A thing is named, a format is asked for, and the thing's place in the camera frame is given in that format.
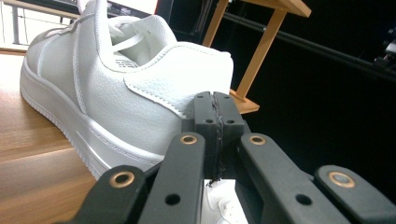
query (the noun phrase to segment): brass ring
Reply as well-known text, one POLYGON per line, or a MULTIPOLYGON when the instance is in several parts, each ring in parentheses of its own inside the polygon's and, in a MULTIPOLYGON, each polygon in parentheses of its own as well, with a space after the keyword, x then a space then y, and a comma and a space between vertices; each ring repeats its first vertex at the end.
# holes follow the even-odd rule
POLYGON ((125 188, 134 182, 134 173, 121 171, 110 177, 110 186, 116 189, 125 188))
POLYGON ((192 145, 198 141, 198 138, 194 135, 184 135, 180 138, 180 142, 185 145, 192 145))
POLYGON ((266 143, 265 138, 257 136, 257 135, 250 136, 248 141, 251 144, 254 144, 254 145, 257 145, 257 146, 262 146, 262 145, 264 145, 266 143))
POLYGON ((355 188, 356 186, 355 180, 353 180, 349 175, 346 175, 341 172, 336 172, 336 171, 329 172, 329 178, 335 185, 338 185, 342 188, 352 189, 355 188), (341 176, 345 178, 346 182, 340 181, 339 179, 337 179, 337 176, 341 176))

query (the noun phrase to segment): wooden easel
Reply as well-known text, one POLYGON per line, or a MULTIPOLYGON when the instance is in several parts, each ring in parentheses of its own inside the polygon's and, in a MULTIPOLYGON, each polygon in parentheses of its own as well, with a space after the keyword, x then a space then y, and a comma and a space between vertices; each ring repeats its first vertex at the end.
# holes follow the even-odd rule
MULTIPOLYGON (((246 96, 248 94, 248 90, 250 89, 251 84, 253 83, 254 78, 256 77, 260 67, 262 66, 265 55, 267 54, 268 49, 271 47, 271 44, 274 41, 274 38, 277 31, 279 30, 280 25, 282 24, 282 21, 286 17, 286 14, 288 14, 289 12, 299 16, 309 17, 309 15, 311 14, 311 9, 300 0, 242 1, 263 7, 270 7, 275 10, 266 27, 264 34, 262 35, 259 46, 256 48, 250 64, 247 67, 247 71, 245 72, 241 83, 239 84, 238 89, 236 91, 230 90, 230 94, 235 100, 239 112, 241 114, 245 114, 259 110, 260 106, 250 101, 248 98, 246 98, 246 96)), ((220 21, 224 15, 225 9, 228 6, 228 3, 228 0, 219 0, 215 14, 213 15, 212 21, 210 22, 210 25, 205 35, 205 39, 203 42, 204 46, 211 46, 216 31, 219 28, 220 21)))

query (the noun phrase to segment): white sneaker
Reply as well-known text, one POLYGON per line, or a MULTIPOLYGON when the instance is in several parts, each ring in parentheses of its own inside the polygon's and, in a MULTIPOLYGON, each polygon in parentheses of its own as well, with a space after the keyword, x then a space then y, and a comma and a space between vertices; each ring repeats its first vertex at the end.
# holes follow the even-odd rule
POLYGON ((33 41, 21 94, 99 178, 114 166, 146 171, 160 162, 193 96, 228 93, 232 72, 228 53, 177 42, 158 16, 108 19, 98 0, 68 28, 33 41))
POLYGON ((235 193, 235 180, 226 179, 208 185, 205 181, 201 223, 248 224, 244 210, 235 193))

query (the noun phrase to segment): shoe sole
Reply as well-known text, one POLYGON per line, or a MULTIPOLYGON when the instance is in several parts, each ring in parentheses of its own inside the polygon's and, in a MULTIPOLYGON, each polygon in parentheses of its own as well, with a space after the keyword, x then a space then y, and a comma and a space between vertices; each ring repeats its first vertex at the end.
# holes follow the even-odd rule
POLYGON ((133 147, 106 131, 83 114, 55 85, 34 74, 26 59, 21 70, 21 95, 32 108, 62 131, 96 179, 118 165, 132 165, 146 171, 163 159, 133 147))

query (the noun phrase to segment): wooden surface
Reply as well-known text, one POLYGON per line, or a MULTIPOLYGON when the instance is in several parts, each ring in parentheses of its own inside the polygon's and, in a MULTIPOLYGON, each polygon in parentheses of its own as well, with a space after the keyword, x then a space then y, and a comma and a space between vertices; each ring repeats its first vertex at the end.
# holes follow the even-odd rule
POLYGON ((21 98, 21 62, 0 54, 0 223, 67 220, 95 179, 64 135, 21 98))
MULTIPOLYGON (((245 72, 241 83, 236 91, 231 90, 231 96, 233 97, 239 112, 246 114, 259 110, 259 105, 250 101, 247 97, 248 91, 251 84, 254 81, 262 62, 276 37, 277 31, 280 25, 285 19, 288 13, 296 14, 303 17, 309 17, 311 9, 305 5, 301 0, 242 0, 251 4, 255 4, 261 7, 270 7, 275 10, 271 20, 266 27, 262 40, 250 61, 247 71, 245 72)), ((228 6, 228 0, 219 0, 216 7, 215 13, 212 17, 212 21, 207 29, 203 46, 210 47, 213 39, 215 38, 216 32, 219 28, 219 24, 224 15, 225 9, 228 6)))

